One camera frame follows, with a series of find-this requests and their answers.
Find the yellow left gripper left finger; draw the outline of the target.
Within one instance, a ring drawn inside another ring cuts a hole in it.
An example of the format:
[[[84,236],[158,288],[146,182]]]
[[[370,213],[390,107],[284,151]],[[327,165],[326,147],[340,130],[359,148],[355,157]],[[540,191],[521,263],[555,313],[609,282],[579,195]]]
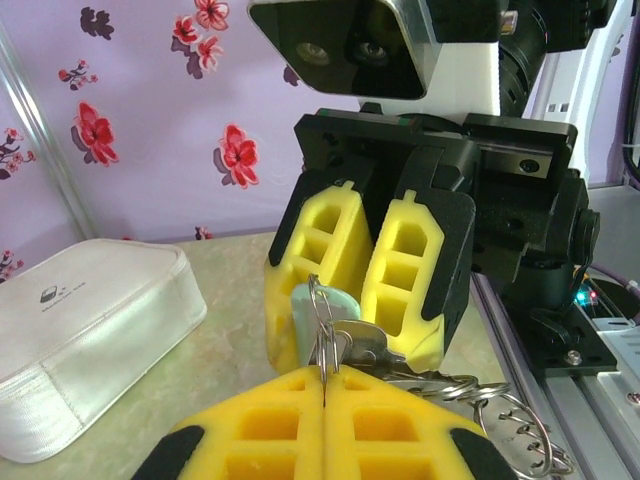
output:
[[[316,367],[285,374],[175,424],[131,480],[323,480]]]

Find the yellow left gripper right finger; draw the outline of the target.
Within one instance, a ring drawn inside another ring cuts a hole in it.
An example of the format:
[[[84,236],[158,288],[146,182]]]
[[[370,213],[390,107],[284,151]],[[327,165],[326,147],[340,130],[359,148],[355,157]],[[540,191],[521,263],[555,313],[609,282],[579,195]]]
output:
[[[328,378],[324,480],[517,480],[471,420],[343,366]]]

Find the teal-capped key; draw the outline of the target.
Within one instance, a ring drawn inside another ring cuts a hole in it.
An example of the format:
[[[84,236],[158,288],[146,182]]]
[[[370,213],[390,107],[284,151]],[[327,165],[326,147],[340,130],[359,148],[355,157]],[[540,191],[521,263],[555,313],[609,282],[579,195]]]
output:
[[[322,285],[315,288],[315,302],[312,302],[307,284],[297,285],[291,294],[291,308],[299,366],[307,365],[311,359],[319,328],[316,312],[323,318],[335,320],[359,320],[361,316],[360,305],[351,295]]]

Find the silver keyring with chain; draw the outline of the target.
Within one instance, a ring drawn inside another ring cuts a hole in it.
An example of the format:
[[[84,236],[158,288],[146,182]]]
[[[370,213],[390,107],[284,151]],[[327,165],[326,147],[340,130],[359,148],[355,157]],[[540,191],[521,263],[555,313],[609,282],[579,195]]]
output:
[[[315,288],[322,285],[318,276],[310,275],[305,284],[309,286],[312,302],[315,302]],[[335,319],[323,318],[319,312],[316,312],[316,319],[319,328],[308,364],[318,365],[321,377],[326,379],[343,366],[339,360],[339,338],[333,326]],[[511,470],[519,480],[559,480],[575,471],[575,464],[569,454],[551,440],[550,427],[531,407],[511,393],[511,386],[507,382],[482,383],[474,375],[449,375],[437,370],[423,373],[412,371],[411,375],[392,375],[378,379],[424,400],[441,405],[449,404],[452,409],[459,405],[468,406],[472,421],[485,434],[497,431],[499,422],[516,423],[515,433],[530,439],[526,450],[541,456],[529,467],[510,463]]]

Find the silver metal key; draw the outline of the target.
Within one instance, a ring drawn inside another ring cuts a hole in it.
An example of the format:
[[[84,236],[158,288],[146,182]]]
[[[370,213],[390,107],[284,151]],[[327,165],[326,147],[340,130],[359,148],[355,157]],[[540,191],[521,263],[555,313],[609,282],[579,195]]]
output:
[[[389,348],[386,333],[375,324],[336,320],[333,326],[341,364],[378,378],[412,374],[405,357]]]

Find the white zippered pouch case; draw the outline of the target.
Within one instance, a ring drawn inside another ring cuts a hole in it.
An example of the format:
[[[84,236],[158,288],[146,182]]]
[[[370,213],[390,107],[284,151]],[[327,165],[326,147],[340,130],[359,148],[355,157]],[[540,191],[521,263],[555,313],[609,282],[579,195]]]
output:
[[[0,284],[0,457],[65,449],[206,312],[172,245],[88,240]]]

